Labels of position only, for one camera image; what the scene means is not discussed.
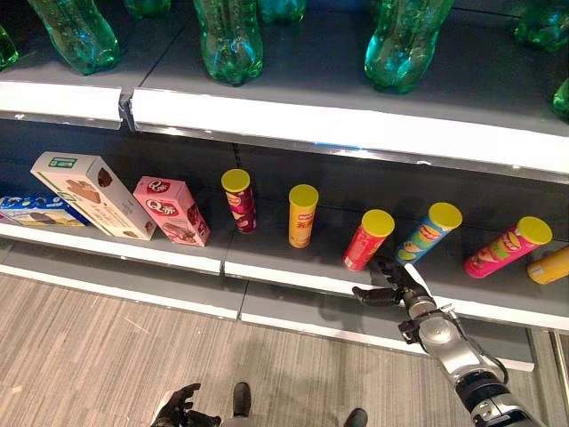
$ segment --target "shoe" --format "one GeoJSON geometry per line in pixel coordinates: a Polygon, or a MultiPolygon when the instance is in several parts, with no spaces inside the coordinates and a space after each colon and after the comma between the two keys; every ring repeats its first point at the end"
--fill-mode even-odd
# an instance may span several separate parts
{"type": "Polygon", "coordinates": [[[365,427],[367,425],[367,412],[357,407],[350,414],[344,427],[365,427]]]}
{"type": "Polygon", "coordinates": [[[247,383],[237,383],[233,389],[233,416],[248,417],[251,411],[251,389],[247,383]]]}

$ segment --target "bottle cap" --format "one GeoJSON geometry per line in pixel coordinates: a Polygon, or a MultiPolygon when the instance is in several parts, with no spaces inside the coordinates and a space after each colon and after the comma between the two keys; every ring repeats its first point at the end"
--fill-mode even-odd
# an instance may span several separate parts
{"type": "Polygon", "coordinates": [[[251,177],[243,169],[230,169],[221,177],[221,185],[229,193],[238,193],[247,189],[251,177]]]}
{"type": "Polygon", "coordinates": [[[450,203],[438,202],[429,209],[429,218],[443,230],[456,229],[462,224],[462,213],[450,203]]]}
{"type": "Polygon", "coordinates": [[[525,216],[519,220],[517,234],[534,245],[545,245],[553,238],[549,225],[535,216],[525,216]]]}
{"type": "Polygon", "coordinates": [[[308,184],[299,184],[291,189],[289,201],[299,207],[312,207],[318,203],[318,190],[308,184]]]}
{"type": "Polygon", "coordinates": [[[385,238],[395,228],[395,221],[390,214],[380,209],[372,209],[364,213],[362,227],[367,234],[375,238],[385,238]]]}

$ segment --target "white snack box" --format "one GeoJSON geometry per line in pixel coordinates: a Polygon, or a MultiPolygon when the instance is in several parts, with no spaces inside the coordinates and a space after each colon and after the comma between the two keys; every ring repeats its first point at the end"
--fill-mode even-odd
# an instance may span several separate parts
{"type": "Polygon", "coordinates": [[[152,238],[156,223],[99,156],[46,151],[30,172],[103,233],[152,238]]]}

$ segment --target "pink snack box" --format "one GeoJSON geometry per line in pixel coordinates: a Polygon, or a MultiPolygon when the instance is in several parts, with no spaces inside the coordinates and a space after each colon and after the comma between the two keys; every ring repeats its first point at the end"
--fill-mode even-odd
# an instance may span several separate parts
{"type": "Polygon", "coordinates": [[[134,197],[172,242],[205,246],[210,229],[186,182],[143,176],[134,197]]]}

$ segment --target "white shelf edge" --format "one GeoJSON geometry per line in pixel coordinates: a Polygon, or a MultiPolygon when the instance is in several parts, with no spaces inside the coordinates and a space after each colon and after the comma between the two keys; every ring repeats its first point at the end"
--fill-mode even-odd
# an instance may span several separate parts
{"type": "Polygon", "coordinates": [[[135,88],[135,124],[310,141],[569,173],[568,137],[498,126],[135,88]],[[514,141],[498,144],[496,141],[514,141]]]}
{"type": "Polygon", "coordinates": [[[108,242],[96,238],[84,238],[53,231],[41,230],[41,228],[23,227],[0,223],[0,236],[6,238],[23,239],[31,242],[40,242],[55,246],[65,246],[95,252],[109,254],[123,259],[134,259],[146,262],[157,262],[182,268],[190,268],[207,271],[219,275],[221,261],[187,254],[176,254],[147,247],[128,245],[127,243],[108,242]]]}
{"type": "Polygon", "coordinates": [[[121,91],[120,87],[0,81],[0,111],[19,120],[30,114],[120,123],[121,91]]]}
{"type": "MultiPolygon", "coordinates": [[[[282,329],[289,329],[302,333],[316,334],[330,338],[338,338],[347,341],[360,342],[363,344],[371,344],[378,347],[385,347],[393,350],[426,355],[419,344],[415,343],[409,345],[402,340],[392,340],[390,338],[381,338],[375,335],[360,334],[357,332],[344,331],[341,329],[333,329],[331,327],[311,325],[307,323],[294,322],[292,320],[283,320],[280,318],[270,318],[244,312],[241,313],[241,320],[257,325],[279,327],[282,329]]],[[[500,361],[508,369],[516,369],[518,371],[525,372],[532,372],[534,369],[534,363],[531,362],[522,362],[510,359],[500,359],[500,361]]]]}
{"type": "Polygon", "coordinates": [[[307,289],[318,289],[334,294],[352,295],[352,287],[354,286],[359,286],[362,289],[372,289],[374,287],[361,283],[348,282],[347,280],[338,280],[337,278],[326,278],[324,276],[312,276],[309,274],[294,273],[292,271],[267,269],[238,262],[225,261],[223,265],[225,274],[229,276],[258,279],[277,284],[283,283],[307,289]]]}
{"type": "Polygon", "coordinates": [[[167,308],[194,311],[222,318],[237,319],[238,315],[238,312],[236,310],[223,309],[220,307],[200,304],[197,302],[177,300],[174,298],[168,298],[160,295],[145,294],[142,292],[121,289],[120,287],[98,285],[91,282],[85,282],[83,280],[54,276],[51,274],[41,273],[39,271],[20,269],[3,264],[0,264],[0,273],[10,274],[12,276],[18,276],[21,278],[31,278],[33,280],[39,280],[42,282],[52,283],[54,285],[70,287],[81,291],[93,292],[96,294],[104,294],[108,296],[115,296],[139,302],[148,302],[151,304],[162,305],[167,308]]]}
{"type": "MultiPolygon", "coordinates": [[[[234,262],[225,262],[225,274],[240,278],[263,280],[272,283],[284,283],[305,289],[317,289],[334,294],[352,295],[353,286],[371,289],[374,286],[357,282],[310,276],[309,274],[290,271],[273,270],[234,262]]],[[[527,310],[510,309],[480,302],[456,300],[435,295],[439,307],[451,304],[455,311],[464,316],[480,318],[488,321],[499,321],[520,326],[543,327],[561,332],[569,331],[569,318],[554,316],[527,310]]]]}

